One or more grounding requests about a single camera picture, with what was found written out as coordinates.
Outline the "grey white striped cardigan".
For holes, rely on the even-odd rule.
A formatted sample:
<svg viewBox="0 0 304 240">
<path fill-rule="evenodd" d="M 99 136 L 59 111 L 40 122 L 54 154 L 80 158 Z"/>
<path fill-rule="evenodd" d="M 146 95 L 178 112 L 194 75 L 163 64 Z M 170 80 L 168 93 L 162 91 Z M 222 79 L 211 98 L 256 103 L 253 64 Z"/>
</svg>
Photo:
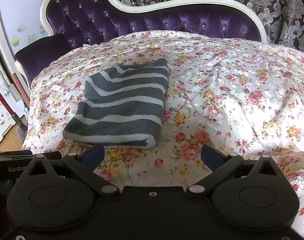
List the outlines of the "grey white striped cardigan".
<svg viewBox="0 0 304 240">
<path fill-rule="evenodd" d="M 84 98 L 64 128 L 63 137 L 105 147 L 156 146 L 168 78 L 165 59 L 116 65 L 87 77 Z"/>
</svg>

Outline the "red stick vacuum cleaner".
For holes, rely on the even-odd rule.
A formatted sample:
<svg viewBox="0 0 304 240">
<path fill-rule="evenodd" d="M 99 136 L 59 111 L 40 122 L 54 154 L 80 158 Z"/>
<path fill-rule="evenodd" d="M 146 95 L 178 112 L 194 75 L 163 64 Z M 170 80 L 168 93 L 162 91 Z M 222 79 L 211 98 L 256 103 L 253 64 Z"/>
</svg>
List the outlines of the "red stick vacuum cleaner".
<svg viewBox="0 0 304 240">
<path fill-rule="evenodd" d="M 3 104 L 3 106 L 6 108 L 12 119 L 15 121 L 15 123 L 20 127 L 20 129 L 26 133 L 27 132 L 27 126 L 22 122 L 21 118 L 11 109 L 9 104 L 6 102 L 6 100 L 3 98 L 2 94 L 0 93 L 0 102 Z"/>
</svg>

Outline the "floral bed sheet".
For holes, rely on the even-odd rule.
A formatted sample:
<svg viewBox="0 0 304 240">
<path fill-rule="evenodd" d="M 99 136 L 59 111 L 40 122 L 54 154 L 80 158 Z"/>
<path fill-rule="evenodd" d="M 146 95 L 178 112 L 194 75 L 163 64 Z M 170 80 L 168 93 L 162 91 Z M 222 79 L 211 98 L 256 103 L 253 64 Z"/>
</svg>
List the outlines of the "floral bed sheet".
<svg viewBox="0 0 304 240">
<path fill-rule="evenodd" d="M 65 139 L 86 77 L 124 64 L 167 60 L 170 70 L 160 143 L 110 148 L 96 174 L 117 187 L 188 187 L 209 174 L 202 145 L 246 159 L 270 155 L 300 199 L 293 229 L 304 237 L 304 53 L 239 38 L 145 31 L 83 45 L 51 60 L 31 85 L 32 153 L 81 153 Z"/>
</svg>

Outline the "purple tufted sofa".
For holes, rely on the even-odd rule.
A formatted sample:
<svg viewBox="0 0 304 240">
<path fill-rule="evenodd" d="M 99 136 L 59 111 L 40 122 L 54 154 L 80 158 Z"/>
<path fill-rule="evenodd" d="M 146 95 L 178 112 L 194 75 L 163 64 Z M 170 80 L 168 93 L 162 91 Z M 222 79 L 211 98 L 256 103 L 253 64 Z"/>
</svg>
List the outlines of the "purple tufted sofa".
<svg viewBox="0 0 304 240">
<path fill-rule="evenodd" d="M 267 41 L 256 13 L 234 0 L 172 0 L 139 7 L 119 0 L 43 0 L 39 18 L 47 36 L 15 54 L 28 82 L 75 48 L 139 31 Z"/>
</svg>

